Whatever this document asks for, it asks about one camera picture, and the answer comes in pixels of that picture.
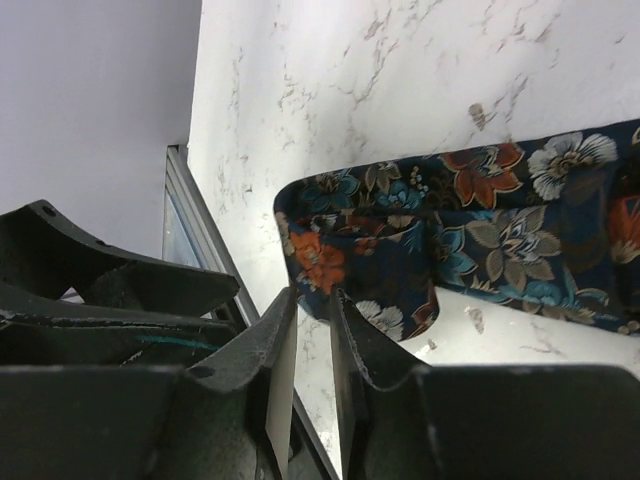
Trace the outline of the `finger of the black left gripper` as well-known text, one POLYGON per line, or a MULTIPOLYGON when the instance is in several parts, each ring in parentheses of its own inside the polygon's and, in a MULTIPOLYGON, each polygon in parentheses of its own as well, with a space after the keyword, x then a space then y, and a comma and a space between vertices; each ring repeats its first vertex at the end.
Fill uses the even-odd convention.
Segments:
POLYGON ((106 244, 45 200, 1 217, 1 363, 191 366, 240 332, 228 274, 106 244))

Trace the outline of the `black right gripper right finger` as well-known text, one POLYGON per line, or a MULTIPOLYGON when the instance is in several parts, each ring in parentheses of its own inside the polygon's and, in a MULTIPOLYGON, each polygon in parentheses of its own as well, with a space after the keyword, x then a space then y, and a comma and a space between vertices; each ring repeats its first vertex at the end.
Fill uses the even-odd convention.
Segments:
POLYGON ((330 296, 347 479, 635 479, 639 382, 607 365, 432 366, 330 296))

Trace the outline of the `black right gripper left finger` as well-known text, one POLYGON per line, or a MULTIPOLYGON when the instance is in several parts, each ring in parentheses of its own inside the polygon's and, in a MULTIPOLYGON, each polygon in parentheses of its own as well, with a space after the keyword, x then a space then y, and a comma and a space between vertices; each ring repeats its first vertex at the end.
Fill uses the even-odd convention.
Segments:
POLYGON ((5 479, 283 479, 295 291, 190 368, 6 366, 5 479))

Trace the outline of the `navy floral necktie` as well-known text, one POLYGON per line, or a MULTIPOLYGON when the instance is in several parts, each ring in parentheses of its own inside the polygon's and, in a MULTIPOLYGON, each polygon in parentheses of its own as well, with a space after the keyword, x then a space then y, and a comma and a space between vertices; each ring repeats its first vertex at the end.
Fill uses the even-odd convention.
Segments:
POLYGON ((292 182, 274 201, 299 303, 340 289, 395 341, 435 322, 438 289, 639 332, 639 124, 414 156, 292 182))

